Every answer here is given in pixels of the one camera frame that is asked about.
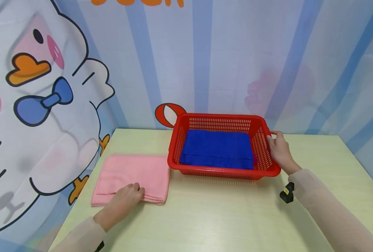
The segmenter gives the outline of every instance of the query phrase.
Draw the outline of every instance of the orange beak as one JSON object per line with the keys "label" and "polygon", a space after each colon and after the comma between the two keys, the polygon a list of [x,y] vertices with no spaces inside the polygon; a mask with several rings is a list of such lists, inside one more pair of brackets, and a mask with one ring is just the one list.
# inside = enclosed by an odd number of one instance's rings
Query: orange beak
{"label": "orange beak", "polygon": [[19,87],[51,72],[48,61],[36,61],[28,53],[19,53],[12,58],[14,70],[6,75],[6,81],[13,87]]}

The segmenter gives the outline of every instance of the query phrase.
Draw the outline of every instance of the human hand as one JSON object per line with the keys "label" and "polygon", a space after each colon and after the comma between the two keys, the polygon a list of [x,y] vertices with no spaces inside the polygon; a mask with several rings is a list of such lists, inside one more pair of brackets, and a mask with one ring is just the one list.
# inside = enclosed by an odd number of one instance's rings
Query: human hand
{"label": "human hand", "polygon": [[272,131],[271,133],[276,135],[276,139],[273,139],[270,135],[267,136],[270,155],[273,160],[277,162],[287,175],[291,175],[298,170],[301,170],[301,167],[293,160],[288,142],[284,139],[283,133],[280,131]]}
{"label": "human hand", "polygon": [[139,183],[125,186],[117,191],[111,201],[94,215],[94,221],[106,232],[125,219],[129,212],[141,201],[145,189]]}

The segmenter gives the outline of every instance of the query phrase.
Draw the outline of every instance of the folded blue towel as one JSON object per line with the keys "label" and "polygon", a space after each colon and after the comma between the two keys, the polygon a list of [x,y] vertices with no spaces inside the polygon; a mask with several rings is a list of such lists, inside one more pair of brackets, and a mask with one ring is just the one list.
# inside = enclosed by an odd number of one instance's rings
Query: folded blue towel
{"label": "folded blue towel", "polygon": [[180,163],[185,165],[254,169],[250,137],[238,132],[187,132]]}

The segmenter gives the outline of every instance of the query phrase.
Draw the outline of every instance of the pink towel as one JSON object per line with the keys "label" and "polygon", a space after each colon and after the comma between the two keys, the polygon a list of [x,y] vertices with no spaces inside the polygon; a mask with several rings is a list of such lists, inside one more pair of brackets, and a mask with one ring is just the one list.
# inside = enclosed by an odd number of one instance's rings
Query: pink towel
{"label": "pink towel", "polygon": [[163,205],[169,182],[170,168],[165,156],[112,155],[101,169],[91,206],[104,207],[119,189],[133,183],[145,188],[143,201]]}

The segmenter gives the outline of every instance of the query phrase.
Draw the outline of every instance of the sleeve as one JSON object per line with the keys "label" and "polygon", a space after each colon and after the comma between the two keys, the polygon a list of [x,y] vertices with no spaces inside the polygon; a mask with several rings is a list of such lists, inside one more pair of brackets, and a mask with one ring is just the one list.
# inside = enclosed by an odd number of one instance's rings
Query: sleeve
{"label": "sleeve", "polygon": [[89,217],[76,226],[50,252],[95,252],[104,247],[104,229]]}
{"label": "sleeve", "polygon": [[289,176],[294,195],[317,223],[335,252],[372,252],[373,235],[310,170]]}

